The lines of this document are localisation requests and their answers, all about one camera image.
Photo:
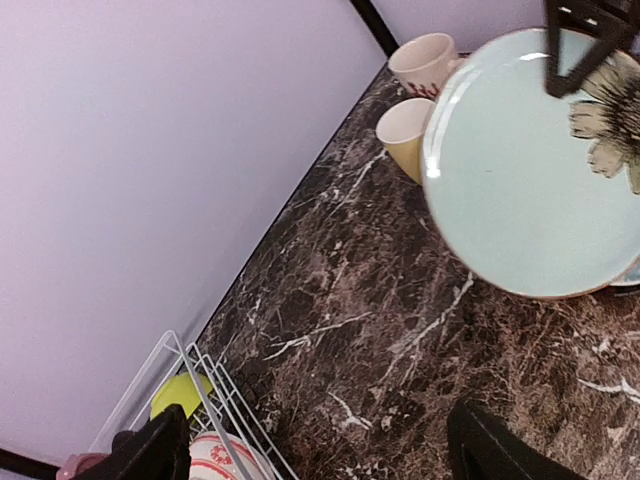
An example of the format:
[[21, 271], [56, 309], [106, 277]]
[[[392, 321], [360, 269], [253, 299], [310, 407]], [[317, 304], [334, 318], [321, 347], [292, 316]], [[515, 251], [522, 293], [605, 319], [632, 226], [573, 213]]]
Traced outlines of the light blue plate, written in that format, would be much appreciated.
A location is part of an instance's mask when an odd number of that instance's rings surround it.
[[639, 63], [611, 54], [563, 98], [543, 29], [491, 40], [447, 81], [423, 139], [430, 213], [474, 273], [562, 298], [639, 261]]

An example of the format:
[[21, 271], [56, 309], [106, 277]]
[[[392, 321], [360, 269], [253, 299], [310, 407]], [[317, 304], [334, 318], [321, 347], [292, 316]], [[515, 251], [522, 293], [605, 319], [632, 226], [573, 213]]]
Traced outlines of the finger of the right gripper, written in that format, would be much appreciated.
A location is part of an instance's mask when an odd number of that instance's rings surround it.
[[629, 52], [635, 38], [633, 1], [544, 2], [546, 93], [563, 98], [605, 60]]

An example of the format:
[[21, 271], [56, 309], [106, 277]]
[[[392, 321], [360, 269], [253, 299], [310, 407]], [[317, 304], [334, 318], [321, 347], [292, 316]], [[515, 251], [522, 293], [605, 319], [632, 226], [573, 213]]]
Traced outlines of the pale yellow mug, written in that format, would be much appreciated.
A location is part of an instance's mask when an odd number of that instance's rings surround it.
[[435, 103], [426, 98], [404, 100], [379, 119], [375, 134], [391, 158], [415, 183], [421, 183], [421, 146]]

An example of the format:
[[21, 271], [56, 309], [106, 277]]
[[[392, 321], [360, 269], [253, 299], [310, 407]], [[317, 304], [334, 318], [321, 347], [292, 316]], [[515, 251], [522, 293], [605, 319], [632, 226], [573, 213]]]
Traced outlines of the left black frame post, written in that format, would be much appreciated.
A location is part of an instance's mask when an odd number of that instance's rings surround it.
[[35, 460], [17, 453], [1, 450], [1, 470], [29, 479], [55, 480], [58, 466]]

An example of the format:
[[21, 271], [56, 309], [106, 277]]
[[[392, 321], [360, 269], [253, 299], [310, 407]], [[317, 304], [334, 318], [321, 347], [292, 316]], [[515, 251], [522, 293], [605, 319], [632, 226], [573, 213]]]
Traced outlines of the white bowl with red pattern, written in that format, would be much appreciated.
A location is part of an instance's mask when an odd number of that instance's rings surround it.
[[[251, 479], [274, 479], [265, 458], [241, 438], [227, 437]], [[240, 470], [223, 445], [218, 432], [209, 431], [198, 435], [189, 447], [191, 466], [190, 479], [239, 479]]]

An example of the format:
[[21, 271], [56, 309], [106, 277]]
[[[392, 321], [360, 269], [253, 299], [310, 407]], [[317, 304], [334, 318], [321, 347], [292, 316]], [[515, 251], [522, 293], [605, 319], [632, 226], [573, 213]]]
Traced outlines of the pink rimmed plate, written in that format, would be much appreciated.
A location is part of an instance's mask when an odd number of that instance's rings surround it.
[[62, 467], [56, 472], [56, 480], [73, 479], [76, 475], [99, 464], [106, 459], [104, 453], [82, 453], [70, 455]]

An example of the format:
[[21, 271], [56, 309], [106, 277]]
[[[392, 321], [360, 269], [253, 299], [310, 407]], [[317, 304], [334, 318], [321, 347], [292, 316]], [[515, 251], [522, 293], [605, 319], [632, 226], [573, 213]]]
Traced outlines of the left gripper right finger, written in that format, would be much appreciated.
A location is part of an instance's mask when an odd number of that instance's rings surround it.
[[459, 400], [447, 418], [452, 477], [456, 480], [583, 480], [516, 437], [502, 420]]

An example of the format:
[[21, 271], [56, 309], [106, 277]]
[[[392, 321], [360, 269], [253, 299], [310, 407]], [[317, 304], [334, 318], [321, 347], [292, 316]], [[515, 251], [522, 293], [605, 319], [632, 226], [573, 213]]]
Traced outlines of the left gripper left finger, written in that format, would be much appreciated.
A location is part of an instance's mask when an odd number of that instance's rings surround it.
[[172, 404], [137, 432], [119, 432], [118, 445], [83, 479], [182, 479], [190, 477], [189, 422], [183, 408]]

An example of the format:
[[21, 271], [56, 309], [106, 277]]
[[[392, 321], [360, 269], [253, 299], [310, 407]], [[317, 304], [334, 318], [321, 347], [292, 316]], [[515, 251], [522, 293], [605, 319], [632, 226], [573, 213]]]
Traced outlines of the right black frame post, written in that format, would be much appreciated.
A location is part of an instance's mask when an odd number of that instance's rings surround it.
[[390, 58], [399, 48], [399, 44], [373, 2], [371, 0], [350, 0], [350, 4], [364, 22], [386, 57]]

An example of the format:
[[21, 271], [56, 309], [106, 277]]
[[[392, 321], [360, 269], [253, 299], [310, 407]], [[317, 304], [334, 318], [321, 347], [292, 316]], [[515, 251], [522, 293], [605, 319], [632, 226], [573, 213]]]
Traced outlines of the white patterned mug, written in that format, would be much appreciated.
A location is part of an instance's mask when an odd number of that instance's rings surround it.
[[435, 101], [464, 61], [450, 35], [430, 33], [400, 46], [389, 58], [388, 68], [411, 96]]

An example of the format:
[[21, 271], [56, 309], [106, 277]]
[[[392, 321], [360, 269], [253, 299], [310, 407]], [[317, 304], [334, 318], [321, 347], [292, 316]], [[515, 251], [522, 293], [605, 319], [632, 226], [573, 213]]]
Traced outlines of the lime green bowl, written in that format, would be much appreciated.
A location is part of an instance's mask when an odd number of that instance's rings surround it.
[[151, 400], [150, 419], [153, 420], [168, 406], [177, 404], [189, 418], [201, 405], [202, 399], [188, 372], [168, 379]]

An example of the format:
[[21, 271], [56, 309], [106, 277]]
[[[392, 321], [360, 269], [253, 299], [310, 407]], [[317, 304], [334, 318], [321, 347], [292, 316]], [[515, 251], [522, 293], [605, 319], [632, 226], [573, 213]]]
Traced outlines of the black frame post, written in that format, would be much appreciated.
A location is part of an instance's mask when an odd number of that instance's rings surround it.
[[350, 0], [350, 4], [364, 22], [386, 57], [390, 58], [399, 48], [399, 44], [373, 2], [371, 0]]
[[35, 460], [17, 453], [1, 450], [1, 470], [29, 479], [55, 480], [58, 466]]

